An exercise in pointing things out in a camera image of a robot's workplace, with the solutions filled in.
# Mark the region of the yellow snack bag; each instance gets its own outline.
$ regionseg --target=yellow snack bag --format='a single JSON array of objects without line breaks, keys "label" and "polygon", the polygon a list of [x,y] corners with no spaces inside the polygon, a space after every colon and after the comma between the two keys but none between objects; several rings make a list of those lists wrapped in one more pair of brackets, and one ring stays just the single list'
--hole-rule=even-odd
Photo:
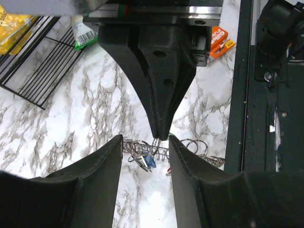
[{"label": "yellow snack bag", "polygon": [[[7,13],[0,5],[0,54],[5,54],[24,31],[33,23],[36,16]],[[28,40],[29,31],[15,46],[10,54],[17,54]]]}]

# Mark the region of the marble tabletop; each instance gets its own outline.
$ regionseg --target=marble tabletop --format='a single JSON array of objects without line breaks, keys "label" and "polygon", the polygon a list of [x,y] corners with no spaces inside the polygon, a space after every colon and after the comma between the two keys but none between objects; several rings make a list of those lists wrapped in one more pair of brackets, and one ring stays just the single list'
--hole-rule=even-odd
[{"label": "marble tabletop", "polygon": [[[224,0],[220,26],[236,41],[240,0]],[[235,48],[199,67],[170,132],[201,139],[225,157]],[[39,58],[28,63],[28,67]],[[145,111],[127,77],[97,44],[84,51],[46,110],[0,89],[0,169],[33,178],[66,167],[117,134],[152,142]],[[169,163],[146,173],[125,155],[113,228],[176,228]]]}]

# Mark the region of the green and white package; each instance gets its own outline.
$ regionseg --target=green and white package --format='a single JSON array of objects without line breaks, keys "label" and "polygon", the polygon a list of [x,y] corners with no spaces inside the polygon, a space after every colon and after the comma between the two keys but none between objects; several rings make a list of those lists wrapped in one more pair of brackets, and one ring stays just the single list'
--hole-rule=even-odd
[{"label": "green and white package", "polygon": [[83,16],[72,17],[71,24],[75,39],[75,50],[80,50],[97,42],[97,33],[83,23]]}]

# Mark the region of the wire rack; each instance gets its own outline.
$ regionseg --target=wire rack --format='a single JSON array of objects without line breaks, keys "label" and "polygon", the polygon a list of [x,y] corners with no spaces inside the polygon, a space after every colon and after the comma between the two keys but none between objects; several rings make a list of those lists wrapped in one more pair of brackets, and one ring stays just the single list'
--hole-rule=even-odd
[{"label": "wire rack", "polygon": [[[69,24],[63,27],[62,20],[58,17],[36,18],[0,57],[0,86],[42,109],[83,52],[83,49],[74,50],[72,28]],[[31,37],[21,51],[10,55],[34,25]]]}]

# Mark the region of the metal chain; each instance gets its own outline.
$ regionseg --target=metal chain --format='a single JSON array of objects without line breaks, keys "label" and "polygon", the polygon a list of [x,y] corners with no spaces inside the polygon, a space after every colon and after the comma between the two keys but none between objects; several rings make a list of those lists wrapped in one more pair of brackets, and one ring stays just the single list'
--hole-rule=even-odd
[{"label": "metal chain", "polygon": [[[208,145],[202,140],[183,139],[181,140],[181,142],[188,142],[186,144],[187,149],[189,149],[189,146],[194,143],[196,145],[196,150],[193,152],[194,154],[197,154],[197,152],[199,151],[199,143],[203,143],[205,145],[205,151],[202,154],[197,154],[197,156],[201,157],[208,163],[218,168],[225,163],[224,158],[216,156],[207,156],[209,148]],[[150,145],[143,140],[133,140],[127,137],[123,138],[123,152],[128,153],[130,155],[130,157],[128,158],[128,162],[135,161],[145,171],[151,171],[151,166],[154,168],[154,158],[158,161],[165,161],[166,158],[167,160],[170,159],[169,149],[161,147],[160,145],[160,139],[154,139],[152,144]]]}]

